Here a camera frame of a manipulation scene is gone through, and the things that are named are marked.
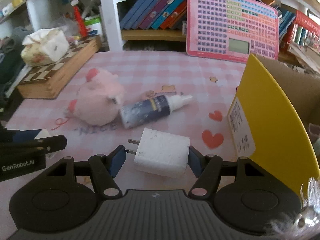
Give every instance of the orange book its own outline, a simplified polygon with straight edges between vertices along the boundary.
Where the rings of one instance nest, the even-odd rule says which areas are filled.
[[[179,14],[179,15],[173,20],[173,22],[169,24],[168,27],[171,29],[171,28],[177,23],[177,21],[180,20],[181,17],[184,16],[186,13],[187,13],[187,9],[185,9],[184,11],[182,11],[181,14]]]
[[[184,0],[170,16],[160,25],[160,28],[165,30],[169,24],[171,24],[177,16],[187,8],[187,0]]]

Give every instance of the pink learning board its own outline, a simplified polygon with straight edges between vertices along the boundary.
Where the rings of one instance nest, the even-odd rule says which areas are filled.
[[[278,59],[276,9],[255,0],[187,0],[187,54],[246,63]]]

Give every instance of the red heart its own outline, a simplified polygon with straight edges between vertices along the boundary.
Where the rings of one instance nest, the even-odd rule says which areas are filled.
[[[202,140],[207,145],[209,149],[215,149],[223,143],[223,135],[221,133],[216,133],[212,135],[210,130],[204,130],[202,132]]]
[[[214,111],[213,113],[209,113],[209,118],[218,122],[222,121],[222,113],[218,110]]]

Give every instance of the table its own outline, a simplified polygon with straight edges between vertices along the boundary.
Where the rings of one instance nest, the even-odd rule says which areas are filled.
[[[126,104],[140,101],[142,92],[159,90],[163,85],[175,85],[178,92],[192,94],[195,101],[173,112],[157,122],[124,130],[119,120],[101,127],[85,124],[78,119],[65,118],[69,101],[76,98],[79,86],[85,82],[89,69],[101,67],[119,76],[126,89]],[[227,161],[236,160],[236,152],[228,129],[226,115],[239,85],[244,64],[215,59],[189,57],[181,52],[167,51],[123,51],[96,53],[73,77],[55,100],[26,99],[7,124],[8,129],[47,129],[52,135],[63,134],[68,140],[65,150],[47,160],[52,165],[64,156],[73,156],[75,161],[88,160],[95,154],[108,155],[118,145],[136,149],[127,142],[129,138],[139,140],[143,129],[166,131],[190,137],[190,143],[203,155],[217,154]],[[223,142],[207,144],[202,139],[205,131],[209,135],[220,133]],[[180,179],[161,177],[137,171],[133,166],[134,155],[127,159],[115,178],[125,192],[126,189],[177,189],[187,192],[196,177],[187,168]],[[28,181],[41,173],[38,171],[15,179],[0,182],[0,239],[6,239],[16,228],[9,214],[11,196]],[[230,182],[224,180],[222,185]]]

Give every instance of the pink stuffed animal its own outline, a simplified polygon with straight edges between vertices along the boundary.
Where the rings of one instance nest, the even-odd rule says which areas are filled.
[[[124,101],[124,87],[118,76],[109,71],[92,68],[86,75],[87,82],[69,103],[68,110],[90,125],[105,125],[116,118]]]

